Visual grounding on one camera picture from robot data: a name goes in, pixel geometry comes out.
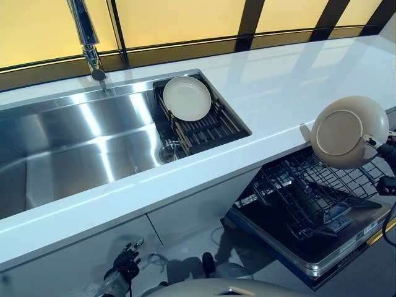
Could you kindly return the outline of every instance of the dish rack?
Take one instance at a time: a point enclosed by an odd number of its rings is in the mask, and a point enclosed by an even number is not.
[[[249,185],[253,195],[237,207],[259,200],[282,218],[299,239],[337,233],[353,220],[344,217],[351,207],[369,205],[375,183],[385,175],[373,162],[354,170],[323,164],[311,148],[264,165]]]
[[[178,119],[166,108],[163,91],[170,79],[153,84],[155,99],[161,106],[173,132],[177,134],[185,154],[192,155],[248,136],[249,133],[235,120],[235,117],[221,103],[220,99],[213,94],[201,75],[190,76],[198,79],[208,88],[212,101],[209,112],[198,121]]]

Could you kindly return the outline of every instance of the cabinet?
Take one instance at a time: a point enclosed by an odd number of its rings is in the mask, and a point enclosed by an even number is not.
[[[170,244],[225,216],[260,168],[195,192],[148,213],[163,244]]]
[[[62,296],[87,284],[98,286],[121,249],[140,237],[145,243],[139,257],[160,246],[146,215],[0,274],[0,296]]]

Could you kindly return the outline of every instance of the wire rack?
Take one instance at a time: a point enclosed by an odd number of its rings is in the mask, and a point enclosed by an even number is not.
[[[251,189],[262,204],[283,218],[297,238],[303,239],[375,195],[374,184],[383,175],[373,161],[354,170],[331,168],[307,148],[264,165]]]

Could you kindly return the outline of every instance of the beige plate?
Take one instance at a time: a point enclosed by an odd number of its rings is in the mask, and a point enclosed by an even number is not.
[[[163,91],[163,101],[166,108],[183,121],[202,119],[212,104],[207,87],[189,76],[171,79]]]
[[[322,162],[334,168],[353,169],[376,156],[362,139],[365,134],[386,142],[389,122],[374,100],[362,96],[339,99],[317,117],[311,131],[312,149]]]

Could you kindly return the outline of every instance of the drain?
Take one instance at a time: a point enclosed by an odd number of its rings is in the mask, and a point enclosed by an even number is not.
[[[170,163],[181,158],[184,158],[183,147],[178,141],[169,141],[162,148],[160,148],[160,158],[164,163]]]

